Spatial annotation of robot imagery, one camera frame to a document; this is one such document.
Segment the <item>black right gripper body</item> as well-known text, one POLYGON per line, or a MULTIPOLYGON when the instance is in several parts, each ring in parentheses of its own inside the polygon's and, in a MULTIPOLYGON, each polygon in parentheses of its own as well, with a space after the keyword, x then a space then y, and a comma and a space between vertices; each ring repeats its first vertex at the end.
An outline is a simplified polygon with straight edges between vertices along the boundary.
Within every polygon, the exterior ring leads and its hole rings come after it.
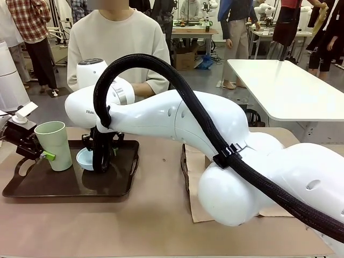
POLYGON ((102 133, 98 129, 92 128, 90 130, 90 137, 93 141, 113 141, 115 137, 118 138, 118 141, 121 141, 124 138, 124 134, 122 132, 102 133))

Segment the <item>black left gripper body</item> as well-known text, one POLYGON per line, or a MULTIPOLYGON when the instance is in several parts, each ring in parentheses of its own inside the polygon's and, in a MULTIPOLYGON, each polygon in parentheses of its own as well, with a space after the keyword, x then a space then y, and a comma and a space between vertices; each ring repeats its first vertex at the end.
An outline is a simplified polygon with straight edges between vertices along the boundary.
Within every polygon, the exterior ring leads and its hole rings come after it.
POLYGON ((37 124, 27 121, 25 124, 17 124, 12 119, 6 122, 6 141, 33 151, 40 151, 41 146, 34 132, 37 124))

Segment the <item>person's left hand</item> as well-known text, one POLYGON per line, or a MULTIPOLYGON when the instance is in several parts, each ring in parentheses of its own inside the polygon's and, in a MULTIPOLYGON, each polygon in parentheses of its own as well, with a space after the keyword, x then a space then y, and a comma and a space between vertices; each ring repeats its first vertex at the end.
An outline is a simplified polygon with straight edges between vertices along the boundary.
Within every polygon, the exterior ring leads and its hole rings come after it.
POLYGON ((155 95, 155 92, 151 88, 151 86, 144 82, 144 83, 132 83, 132 87, 134 90, 134 93, 138 97, 151 97, 155 95))

